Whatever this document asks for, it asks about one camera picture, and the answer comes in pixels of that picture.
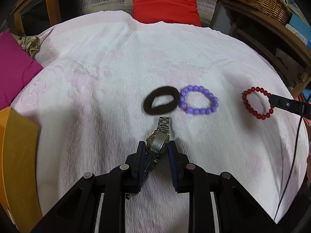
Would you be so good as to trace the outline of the red pillow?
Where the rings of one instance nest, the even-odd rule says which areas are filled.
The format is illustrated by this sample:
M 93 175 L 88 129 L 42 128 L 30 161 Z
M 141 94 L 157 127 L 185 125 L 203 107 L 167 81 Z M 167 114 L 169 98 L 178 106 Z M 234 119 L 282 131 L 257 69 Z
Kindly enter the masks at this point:
M 197 0 L 132 0 L 132 17 L 144 24 L 158 22 L 201 26 Z

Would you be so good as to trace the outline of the magenta pillow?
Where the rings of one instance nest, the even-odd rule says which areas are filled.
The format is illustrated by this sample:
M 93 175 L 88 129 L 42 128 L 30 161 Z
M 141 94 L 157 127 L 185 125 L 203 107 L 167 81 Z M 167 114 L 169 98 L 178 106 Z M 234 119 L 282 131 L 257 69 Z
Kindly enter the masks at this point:
M 43 69 L 19 46 L 9 30 L 1 32 L 1 109 L 11 105 L 22 89 Z

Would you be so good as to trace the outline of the wooden cabinet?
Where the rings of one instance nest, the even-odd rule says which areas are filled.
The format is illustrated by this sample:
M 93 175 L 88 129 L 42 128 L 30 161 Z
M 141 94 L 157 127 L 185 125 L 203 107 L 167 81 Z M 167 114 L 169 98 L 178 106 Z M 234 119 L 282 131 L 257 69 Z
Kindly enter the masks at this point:
M 18 0 L 10 14 L 19 35 L 35 34 L 62 22 L 59 0 Z

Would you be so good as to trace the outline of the white bed blanket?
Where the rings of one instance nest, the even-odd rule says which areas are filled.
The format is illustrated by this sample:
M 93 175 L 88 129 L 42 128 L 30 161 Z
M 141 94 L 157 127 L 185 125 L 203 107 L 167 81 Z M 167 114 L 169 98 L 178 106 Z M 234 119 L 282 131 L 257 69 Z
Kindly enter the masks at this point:
M 34 232 L 310 232 L 297 200 L 309 156 L 301 116 L 277 71 L 245 43 L 210 28 L 144 24 L 97 12 L 38 35 L 43 69 L 12 107 L 39 125 L 43 218 Z M 171 86 L 175 110 L 149 115 L 147 95 Z M 126 193 L 130 154 L 170 118 L 187 155 L 189 192 L 172 183 L 168 151 L 138 194 Z

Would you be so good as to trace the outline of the orange cardboard box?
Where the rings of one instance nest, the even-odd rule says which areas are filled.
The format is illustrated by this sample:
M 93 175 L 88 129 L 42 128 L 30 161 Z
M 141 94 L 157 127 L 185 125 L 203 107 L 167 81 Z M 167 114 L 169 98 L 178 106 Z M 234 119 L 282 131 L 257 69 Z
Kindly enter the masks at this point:
M 1 110 L 1 205 L 19 232 L 42 219 L 36 187 L 38 126 L 13 108 Z

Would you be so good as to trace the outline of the wooden shelf unit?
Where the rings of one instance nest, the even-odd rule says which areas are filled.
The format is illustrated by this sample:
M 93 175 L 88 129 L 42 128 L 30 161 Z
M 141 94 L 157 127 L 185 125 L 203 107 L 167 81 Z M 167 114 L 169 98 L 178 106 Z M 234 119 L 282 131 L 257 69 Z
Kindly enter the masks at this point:
M 232 23 L 229 35 L 263 56 L 293 97 L 310 83 L 310 49 L 289 29 L 269 16 L 232 0 L 221 0 Z

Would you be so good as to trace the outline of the light blue box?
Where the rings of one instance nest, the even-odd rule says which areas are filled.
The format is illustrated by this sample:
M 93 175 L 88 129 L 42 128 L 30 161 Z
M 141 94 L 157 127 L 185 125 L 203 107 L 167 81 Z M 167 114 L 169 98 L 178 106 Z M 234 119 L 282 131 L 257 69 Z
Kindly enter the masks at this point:
M 292 14 L 289 24 L 286 24 L 286 28 L 310 49 L 311 28 L 299 16 Z

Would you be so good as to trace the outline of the olive crumpled cloth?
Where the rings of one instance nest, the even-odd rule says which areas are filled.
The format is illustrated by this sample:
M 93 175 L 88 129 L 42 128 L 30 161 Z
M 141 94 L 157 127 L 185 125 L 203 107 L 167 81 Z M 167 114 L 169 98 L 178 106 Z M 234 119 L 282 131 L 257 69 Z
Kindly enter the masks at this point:
M 17 43 L 30 57 L 33 57 L 39 51 L 41 45 L 39 37 L 37 35 L 20 36 L 17 39 Z

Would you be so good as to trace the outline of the black hair scrunchie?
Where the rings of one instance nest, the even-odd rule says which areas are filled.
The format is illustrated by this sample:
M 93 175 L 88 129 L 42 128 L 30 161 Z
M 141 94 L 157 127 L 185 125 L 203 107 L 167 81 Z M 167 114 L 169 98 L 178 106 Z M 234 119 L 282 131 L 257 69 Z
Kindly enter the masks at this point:
M 155 98 L 160 96 L 172 96 L 173 100 L 167 104 L 152 107 Z M 163 115 L 172 112 L 179 104 L 179 91 L 171 86 L 163 86 L 152 91 L 143 102 L 143 109 L 149 115 Z

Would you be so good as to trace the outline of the silver wrist watch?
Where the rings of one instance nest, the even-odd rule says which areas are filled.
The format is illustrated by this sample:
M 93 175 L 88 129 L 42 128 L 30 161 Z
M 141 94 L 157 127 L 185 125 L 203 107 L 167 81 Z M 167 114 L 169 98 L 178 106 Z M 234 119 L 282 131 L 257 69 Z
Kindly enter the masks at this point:
M 155 168 L 167 151 L 170 141 L 170 118 L 159 117 L 158 125 L 142 145 L 145 147 L 143 177 L 140 178 L 140 188 L 148 174 Z

